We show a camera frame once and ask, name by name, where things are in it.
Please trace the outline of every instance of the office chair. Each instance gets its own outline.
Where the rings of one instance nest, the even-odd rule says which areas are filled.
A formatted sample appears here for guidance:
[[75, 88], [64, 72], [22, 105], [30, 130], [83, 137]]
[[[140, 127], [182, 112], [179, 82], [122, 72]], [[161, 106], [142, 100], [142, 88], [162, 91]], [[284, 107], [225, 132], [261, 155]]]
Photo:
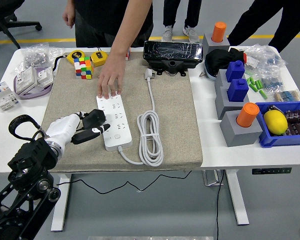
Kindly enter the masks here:
[[11, 35], [8, 28], [35, 26], [35, 29], [38, 31], [42, 29], [38, 21], [17, 21], [15, 10], [20, 8], [24, 1], [25, 0], [0, 0], [0, 32], [4, 32], [18, 49], [20, 49], [20, 45]]

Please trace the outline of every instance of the person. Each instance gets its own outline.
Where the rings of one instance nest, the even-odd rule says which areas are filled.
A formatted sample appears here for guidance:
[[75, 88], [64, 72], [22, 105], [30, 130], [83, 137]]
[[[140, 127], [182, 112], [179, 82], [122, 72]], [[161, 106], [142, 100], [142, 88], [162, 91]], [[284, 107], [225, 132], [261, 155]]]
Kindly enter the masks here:
[[111, 47], [97, 82], [97, 96], [121, 94], [129, 47], [143, 47], [153, 29], [152, 0], [67, 0], [62, 18], [75, 25], [76, 47]]
[[300, 32], [300, 0], [255, 0], [229, 34], [227, 39], [230, 45], [242, 44], [280, 9], [282, 16], [279, 26], [268, 44], [280, 53]]
[[[162, 42], [171, 42], [173, 36], [173, 28], [176, 23], [177, 10], [181, 0], [164, 0], [163, 5], [163, 25], [164, 33]], [[199, 13], [202, 0], [189, 0], [184, 21], [183, 33], [189, 37], [190, 43], [199, 43], [199, 36], [195, 31], [195, 27], [199, 22]]]

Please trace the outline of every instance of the white power cord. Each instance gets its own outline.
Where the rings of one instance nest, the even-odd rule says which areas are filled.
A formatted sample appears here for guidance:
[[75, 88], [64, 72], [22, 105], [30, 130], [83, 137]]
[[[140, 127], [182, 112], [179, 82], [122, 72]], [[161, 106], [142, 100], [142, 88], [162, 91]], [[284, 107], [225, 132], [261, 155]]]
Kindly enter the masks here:
[[[155, 101], [150, 85], [150, 79], [153, 79], [154, 77], [155, 75], [152, 73], [152, 70], [147, 68], [144, 73], [144, 79], [146, 79], [148, 83], [152, 110], [146, 111], [144, 114], [140, 114], [137, 117], [137, 124], [140, 130], [139, 156], [141, 162], [132, 161], [127, 158], [123, 153], [121, 146], [118, 147], [118, 151], [128, 163], [135, 165], [145, 164], [152, 167], [158, 167], [164, 160], [164, 150], [159, 136], [159, 117], [155, 112]], [[149, 120], [150, 123], [150, 133], [147, 133], [147, 120]], [[148, 148], [147, 140], [152, 140], [152, 151]]]

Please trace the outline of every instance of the gray felt mat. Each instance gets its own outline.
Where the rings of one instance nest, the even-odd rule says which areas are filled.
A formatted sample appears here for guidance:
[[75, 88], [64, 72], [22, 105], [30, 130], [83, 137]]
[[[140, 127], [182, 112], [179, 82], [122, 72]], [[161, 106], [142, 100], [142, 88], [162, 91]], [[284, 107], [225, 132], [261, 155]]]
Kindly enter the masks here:
[[[126, 62], [123, 92], [121, 94], [128, 119], [133, 145], [123, 149], [132, 161], [140, 162], [140, 132], [137, 116], [152, 109], [147, 81], [144, 78], [148, 63], [142, 52], [132, 52]], [[97, 81], [101, 66], [94, 69], [92, 79], [76, 79], [75, 68], [65, 58], [60, 60], [51, 97], [42, 122], [47, 130], [59, 117], [79, 111], [97, 109]], [[155, 110], [159, 115], [159, 134], [164, 160], [158, 167], [133, 165], [126, 162], [118, 151], [106, 151], [103, 136], [79, 145], [65, 147], [65, 154], [51, 172], [94, 171], [155, 171], [197, 169], [203, 162], [196, 111], [186, 77], [157, 75], [151, 80]]]

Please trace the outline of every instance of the yellow floor line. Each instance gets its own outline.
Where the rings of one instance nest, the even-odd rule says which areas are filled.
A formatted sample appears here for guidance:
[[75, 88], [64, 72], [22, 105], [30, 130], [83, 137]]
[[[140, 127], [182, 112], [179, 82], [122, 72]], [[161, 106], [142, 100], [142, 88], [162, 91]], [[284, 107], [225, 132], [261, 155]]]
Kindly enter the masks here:
[[[250, 39], [272, 39], [274, 35], [252, 35]], [[161, 36], [151, 36], [149, 40], [160, 41]], [[300, 34], [295, 36], [295, 38], [300, 39]], [[187, 40], [187, 36], [173, 36], [173, 40]], [[76, 42], [75, 38], [46, 38], [46, 39], [19, 39], [16, 40], [19, 44], [35, 44], [35, 43], [73, 43]], [[11, 40], [0, 40], [0, 44], [12, 44]]]

